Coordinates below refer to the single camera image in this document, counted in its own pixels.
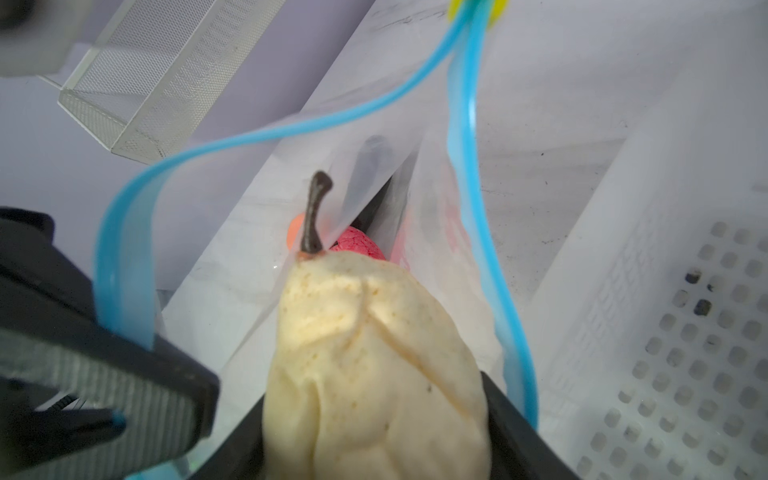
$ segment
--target basket hole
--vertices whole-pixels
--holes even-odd
[[[742,284],[736,285],[730,293],[730,298],[737,303],[744,303],[749,296],[750,288]]]
[[[643,427],[637,422],[632,422],[624,429],[624,438],[631,443],[635,443],[640,438],[640,434],[643,432]]]
[[[768,313],[768,295],[760,295],[760,300],[757,300],[757,309],[760,312]]]
[[[712,310],[712,302],[706,299],[701,299],[696,302],[696,306],[694,307],[694,315],[707,316],[710,314],[710,310]]]
[[[758,322],[750,320],[749,322],[744,323],[744,327],[741,329],[741,334],[748,340],[757,340],[757,337],[760,336],[760,330],[762,329],[763,327]]]
[[[667,355],[667,364],[669,366],[678,366],[683,362],[684,359],[685,352],[675,347],[670,350],[669,354]]]
[[[616,468],[621,467],[627,461],[627,451],[621,447],[616,447],[611,452],[611,456],[608,457],[608,461]]]
[[[635,464],[629,472],[629,478],[630,480],[648,480],[648,467],[642,463]]]
[[[768,382],[768,359],[760,359],[755,365],[755,376],[764,382]]]
[[[768,453],[768,433],[765,433],[762,429],[757,430],[752,437],[750,447],[758,455]]]
[[[739,230],[736,230],[736,234],[733,235],[733,241],[739,245],[747,245],[750,242],[751,237],[752,232],[746,228],[740,228]]]
[[[648,343],[645,345],[645,351],[651,355],[656,355],[661,350],[661,345],[661,339],[655,336],[654,338],[648,340]]]
[[[744,267],[744,273],[752,278],[757,278],[763,272],[763,262],[758,260],[750,260]]]
[[[578,464],[576,464],[576,473],[581,477],[585,477],[589,474],[590,470],[592,470],[592,461],[588,457],[581,457]]]
[[[619,420],[621,420],[621,412],[619,412],[618,409],[610,409],[608,410],[608,413],[605,414],[605,425],[608,425],[611,428],[618,425]]]
[[[730,390],[732,385],[733,377],[725,372],[718,373],[717,376],[715,376],[714,382],[712,382],[712,387],[715,388],[715,392],[723,395],[728,393],[728,390]]]
[[[707,374],[708,368],[707,364],[701,360],[694,360],[694,362],[690,364],[688,375],[696,380],[701,380]]]
[[[745,386],[739,394],[739,404],[745,409],[753,409],[760,400],[760,394],[751,386]]]
[[[678,308],[683,308],[688,303],[688,297],[690,295],[685,290],[678,290],[672,297],[672,305]]]
[[[619,401],[621,403],[629,403],[634,398],[635,390],[631,387],[625,386],[619,391]]]
[[[666,433],[672,432],[677,426],[677,415],[674,415],[673,413],[662,415],[659,419],[659,426]]]
[[[689,449],[695,449],[701,443],[701,434],[685,432],[683,434],[683,444]]]
[[[683,407],[688,405],[693,397],[694,390],[685,385],[677,387],[677,391],[674,393],[675,403]]]
[[[685,274],[685,281],[692,285],[696,285],[699,283],[699,280],[701,280],[701,269],[692,266],[688,270],[688,273]]]
[[[716,445],[707,452],[707,460],[712,465],[720,466],[725,462],[726,458],[728,458],[728,449],[722,445]]]
[[[657,392],[663,392],[670,385],[672,379],[666,373],[658,373],[651,384]]]
[[[733,470],[733,478],[735,480],[752,480],[755,478],[755,471],[751,468],[738,465],[736,469]]]
[[[717,413],[717,404],[712,400],[704,400],[697,411],[699,418],[710,421]]]
[[[726,230],[728,230],[728,226],[725,224],[725,222],[716,222],[712,226],[712,230],[710,230],[710,233],[713,234],[715,237],[723,238],[723,235],[725,235]]]
[[[723,310],[717,316],[717,325],[724,329],[729,329],[736,322],[736,314],[730,310]]]
[[[699,258],[702,260],[712,260],[712,257],[715,254],[715,247],[712,245],[706,244],[699,250]]]
[[[733,366],[742,366],[746,362],[746,350],[740,346],[734,346],[728,352],[728,363]]]
[[[733,268],[733,266],[736,265],[736,261],[738,259],[739,256],[734,252],[726,252],[723,255],[723,258],[720,259],[720,265],[724,266],[725,268]]]
[[[592,437],[592,441],[589,442],[589,446],[592,447],[593,450],[596,452],[602,452],[605,448],[605,444],[607,442],[607,438],[604,433],[597,432],[594,434],[594,437]]]
[[[659,458],[659,454],[664,450],[664,442],[658,439],[650,439],[645,444],[645,455],[651,458]]]
[[[659,322],[659,327],[664,332],[669,332],[670,330],[672,330],[672,327],[674,326],[675,321],[677,321],[677,318],[675,318],[675,315],[667,313],[667,314],[665,314],[664,316],[661,317],[661,321]],[[659,348],[661,348],[661,340],[657,339],[655,337],[653,339],[650,339],[650,340],[653,341],[654,339],[658,340]]]
[[[738,415],[728,415],[728,418],[723,424],[723,430],[728,436],[736,438],[741,434],[741,429],[744,428],[744,421]]]
[[[654,410],[656,410],[656,400],[654,399],[645,399],[637,405],[637,412],[646,418],[653,415]]]
[[[721,275],[713,275],[710,281],[707,282],[707,290],[710,292],[719,292],[723,289],[725,279]]]
[[[717,350],[720,349],[720,345],[723,343],[723,339],[721,339],[717,335],[707,335],[707,338],[704,339],[704,352],[707,353],[717,353]]]
[[[695,326],[692,323],[688,323],[680,331],[680,338],[685,340],[686,342],[690,342],[691,340],[696,338],[697,333],[699,333],[699,327]]]
[[[682,457],[672,457],[670,458],[670,461],[667,463],[667,470],[672,475],[680,476],[681,473],[683,473],[683,470],[685,470],[685,465],[687,462]]]
[[[644,379],[645,376],[648,374],[648,370],[650,367],[648,364],[642,360],[634,364],[634,368],[632,369],[632,376],[636,379]]]

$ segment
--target pear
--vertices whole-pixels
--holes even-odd
[[[315,221],[331,186],[315,174],[278,306],[263,410],[267,478],[488,478],[488,407],[472,353],[406,270],[322,250]]]

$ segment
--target red fruit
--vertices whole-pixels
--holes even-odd
[[[377,260],[386,260],[386,258],[384,258],[384,253],[382,253],[379,246],[373,243],[373,240],[355,227],[347,227],[346,230],[344,230],[344,233],[341,234],[341,237],[339,237],[337,243],[337,245],[330,248],[334,252],[357,252]]]

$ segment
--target white plastic basket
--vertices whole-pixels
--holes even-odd
[[[766,12],[649,112],[525,312],[541,434],[582,478],[768,478]]]

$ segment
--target plastic bag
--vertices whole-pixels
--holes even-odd
[[[320,109],[336,113],[303,112],[170,157],[133,180],[111,205],[97,250],[99,322],[150,349],[155,333],[152,213],[171,174],[182,165],[209,162],[226,168],[228,161],[247,156],[248,143],[301,135],[280,143],[230,214],[230,219],[242,217],[243,226],[230,227],[239,230],[228,235],[220,232],[198,261],[200,269],[184,281],[219,291],[206,298],[205,289],[182,285],[164,313],[164,335],[222,381],[214,431],[186,455],[191,471],[264,393],[275,347],[274,306],[296,249],[285,248],[285,229],[303,211],[309,178],[320,169],[334,180],[318,219],[326,247],[392,178],[372,238],[443,304],[481,369],[497,382],[502,355],[508,395],[535,427],[530,353],[488,232],[476,157],[474,94],[491,7],[491,0],[478,0],[461,8],[435,53],[415,73],[350,92]],[[447,93],[441,72],[414,90],[454,49]],[[393,84],[399,86],[389,90]],[[350,103],[358,105],[339,111]],[[191,294],[185,297],[185,290]]]

